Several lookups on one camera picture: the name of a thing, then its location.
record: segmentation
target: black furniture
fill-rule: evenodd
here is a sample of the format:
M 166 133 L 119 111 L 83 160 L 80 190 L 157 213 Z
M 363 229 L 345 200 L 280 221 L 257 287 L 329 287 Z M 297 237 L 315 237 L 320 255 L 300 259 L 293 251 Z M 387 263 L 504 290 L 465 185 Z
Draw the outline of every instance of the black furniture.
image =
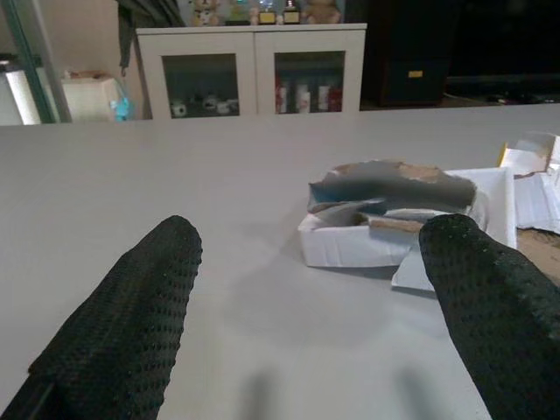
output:
M 463 0 L 350 4 L 351 19 L 367 11 L 362 98 L 383 106 L 439 103 Z
M 124 254 L 31 364 L 2 420 L 155 420 L 179 350 L 200 237 L 160 223 Z
M 560 418 L 560 289 L 463 215 L 420 232 L 426 273 L 493 420 Z

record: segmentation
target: gray table surface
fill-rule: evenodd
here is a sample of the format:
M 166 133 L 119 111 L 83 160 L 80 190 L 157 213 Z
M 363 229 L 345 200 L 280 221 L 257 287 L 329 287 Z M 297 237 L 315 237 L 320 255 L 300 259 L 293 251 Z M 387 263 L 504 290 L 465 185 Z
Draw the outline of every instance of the gray table surface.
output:
M 375 158 L 495 165 L 560 106 L 0 128 L 0 408 L 117 258 L 171 214 L 203 265 L 159 419 L 488 419 L 437 300 L 306 268 L 307 182 Z

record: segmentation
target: brown cardboard piece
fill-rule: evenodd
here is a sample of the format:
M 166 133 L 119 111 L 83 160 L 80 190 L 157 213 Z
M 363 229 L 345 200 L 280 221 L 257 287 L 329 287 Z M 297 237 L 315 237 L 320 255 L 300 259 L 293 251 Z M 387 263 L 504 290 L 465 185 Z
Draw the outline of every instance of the brown cardboard piece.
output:
M 560 236 L 534 229 L 517 229 L 518 249 L 552 283 L 560 286 Z

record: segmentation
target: wall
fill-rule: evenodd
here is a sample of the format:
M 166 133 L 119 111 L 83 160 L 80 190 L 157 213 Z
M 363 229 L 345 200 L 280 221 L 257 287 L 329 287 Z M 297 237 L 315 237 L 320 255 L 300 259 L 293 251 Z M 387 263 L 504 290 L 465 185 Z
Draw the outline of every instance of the wall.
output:
M 57 67 L 102 70 L 119 79 L 121 54 L 115 0 L 40 0 Z M 136 118 L 143 117 L 144 97 L 134 47 L 126 77 Z
M 16 53 L 16 46 L 11 39 L 2 7 L 0 7 L 0 53 Z

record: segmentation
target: figurine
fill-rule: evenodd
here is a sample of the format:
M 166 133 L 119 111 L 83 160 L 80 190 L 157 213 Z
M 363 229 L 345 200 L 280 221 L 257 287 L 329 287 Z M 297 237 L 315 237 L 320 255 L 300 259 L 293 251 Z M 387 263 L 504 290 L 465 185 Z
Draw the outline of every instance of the figurine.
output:
M 219 0 L 194 0 L 192 26 L 217 26 Z
M 186 105 L 180 99 L 171 101 L 171 116 L 173 118 L 185 118 L 186 117 Z
M 336 0 L 307 0 L 303 13 L 308 24 L 339 24 L 342 18 Z

